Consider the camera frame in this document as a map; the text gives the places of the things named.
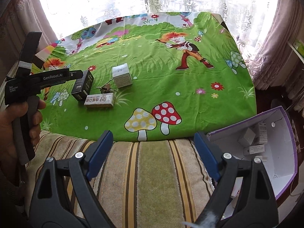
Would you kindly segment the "person left hand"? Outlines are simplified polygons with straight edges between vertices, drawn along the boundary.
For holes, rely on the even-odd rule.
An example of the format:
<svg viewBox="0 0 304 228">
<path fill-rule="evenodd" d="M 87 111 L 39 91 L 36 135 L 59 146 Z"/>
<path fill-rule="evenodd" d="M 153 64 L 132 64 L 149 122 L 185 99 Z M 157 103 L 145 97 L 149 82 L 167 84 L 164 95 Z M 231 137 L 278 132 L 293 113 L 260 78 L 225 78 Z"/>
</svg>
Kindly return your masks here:
<svg viewBox="0 0 304 228">
<path fill-rule="evenodd" d="M 37 145 L 40 140 L 40 123 L 43 120 L 41 110 L 45 109 L 46 103 L 43 100 L 38 102 L 38 110 L 32 116 L 33 127 L 30 129 L 28 136 L 33 146 Z M 28 111 L 28 103 L 11 104 L 6 109 L 1 111 L 1 171 L 10 182 L 17 181 L 18 174 L 18 152 L 16 143 L 20 132 L 15 131 L 15 126 L 12 124 L 16 119 L 26 115 Z"/>
</svg>

